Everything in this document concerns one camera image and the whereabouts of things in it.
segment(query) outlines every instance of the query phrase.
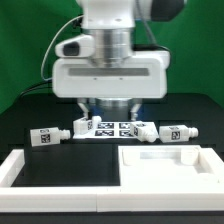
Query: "white tray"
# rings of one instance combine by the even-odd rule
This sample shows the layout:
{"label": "white tray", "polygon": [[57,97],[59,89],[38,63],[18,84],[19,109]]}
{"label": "white tray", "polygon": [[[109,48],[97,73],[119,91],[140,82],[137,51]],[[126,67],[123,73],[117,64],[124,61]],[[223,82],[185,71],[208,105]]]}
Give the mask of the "white tray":
{"label": "white tray", "polygon": [[[198,162],[181,162],[182,150]],[[200,146],[120,146],[119,187],[11,187],[24,165],[13,150],[0,167],[0,212],[224,211],[224,164]]]}

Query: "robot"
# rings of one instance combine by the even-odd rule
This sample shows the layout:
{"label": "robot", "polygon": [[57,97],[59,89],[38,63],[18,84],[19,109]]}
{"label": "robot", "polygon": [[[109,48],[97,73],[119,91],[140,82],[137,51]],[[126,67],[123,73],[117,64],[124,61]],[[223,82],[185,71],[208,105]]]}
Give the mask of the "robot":
{"label": "robot", "polygon": [[[164,97],[170,53],[156,44],[146,21],[169,21],[186,1],[77,0],[77,3],[84,12],[83,33],[56,46],[60,59],[53,68],[55,94],[106,102]],[[151,42],[143,50],[138,47],[134,50],[132,43],[138,19],[144,23]]]}

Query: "qr code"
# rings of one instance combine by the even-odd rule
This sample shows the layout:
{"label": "qr code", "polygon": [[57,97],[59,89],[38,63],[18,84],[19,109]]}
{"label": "qr code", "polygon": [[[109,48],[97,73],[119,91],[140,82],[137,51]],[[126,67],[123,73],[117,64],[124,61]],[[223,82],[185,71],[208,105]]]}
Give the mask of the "qr code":
{"label": "qr code", "polygon": [[119,128],[120,129],[129,129],[130,123],[119,123]]}
{"label": "qr code", "polygon": [[128,131],[128,130],[122,130],[122,131],[119,131],[119,133],[120,133],[120,136],[121,136],[121,137],[133,137],[133,136],[131,135],[131,132]]}
{"label": "qr code", "polygon": [[88,130],[93,128],[93,122],[92,121],[88,121]]}
{"label": "qr code", "polygon": [[134,135],[138,136],[138,128],[134,127]]}
{"label": "qr code", "polygon": [[180,132],[179,131],[172,132],[172,140],[178,140],[178,139],[180,139]]}
{"label": "qr code", "polygon": [[41,143],[50,143],[50,142],[51,142],[50,134],[41,135]]}
{"label": "qr code", "polygon": [[98,130],[95,132],[95,136],[114,136],[114,131]]}
{"label": "qr code", "polygon": [[114,129],[114,123],[110,123],[110,122],[99,123],[98,129]]}

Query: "black surface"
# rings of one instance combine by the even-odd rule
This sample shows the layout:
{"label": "black surface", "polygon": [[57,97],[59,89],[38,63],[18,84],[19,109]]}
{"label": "black surface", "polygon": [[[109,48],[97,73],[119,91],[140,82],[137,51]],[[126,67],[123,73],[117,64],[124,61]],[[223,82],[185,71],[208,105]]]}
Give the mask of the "black surface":
{"label": "black surface", "polygon": [[119,186],[117,159],[111,144],[34,147],[12,186]]}
{"label": "black surface", "polygon": [[[126,110],[100,110],[100,115],[103,121],[118,121],[119,117],[122,117],[122,121],[128,121]],[[80,117],[82,111],[75,104],[75,100],[58,99],[53,95],[43,94],[25,96],[0,115],[0,160],[3,161],[12,149],[24,148],[26,159],[31,161],[24,167],[14,183],[15,186],[51,186],[55,183],[69,186],[88,186],[91,183],[94,186],[116,186],[119,185],[117,146],[150,144],[136,139],[71,139],[57,146],[30,147],[27,137],[30,129],[59,127],[72,130],[73,120]],[[205,95],[169,94],[162,100],[147,100],[141,108],[140,120],[154,121],[157,128],[160,125],[174,124],[197,127],[199,137],[181,144],[212,147],[224,158],[224,110]],[[65,166],[63,170],[59,168],[60,165]],[[224,223],[224,212],[0,214],[0,224],[90,222]]]}

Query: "black cable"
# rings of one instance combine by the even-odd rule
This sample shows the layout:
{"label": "black cable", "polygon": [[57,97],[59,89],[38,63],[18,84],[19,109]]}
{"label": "black cable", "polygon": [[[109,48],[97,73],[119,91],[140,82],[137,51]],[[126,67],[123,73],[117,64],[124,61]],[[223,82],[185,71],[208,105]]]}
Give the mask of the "black cable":
{"label": "black cable", "polygon": [[39,82],[37,84],[31,85],[30,87],[26,88],[23,92],[21,92],[15,99],[14,102],[17,102],[21,97],[23,97],[24,95],[26,95],[29,92],[32,91],[36,91],[36,90],[41,90],[41,89],[52,89],[52,86],[45,86],[45,87],[41,87],[43,85],[47,85],[47,84],[51,84],[52,81],[46,81],[46,82]]}

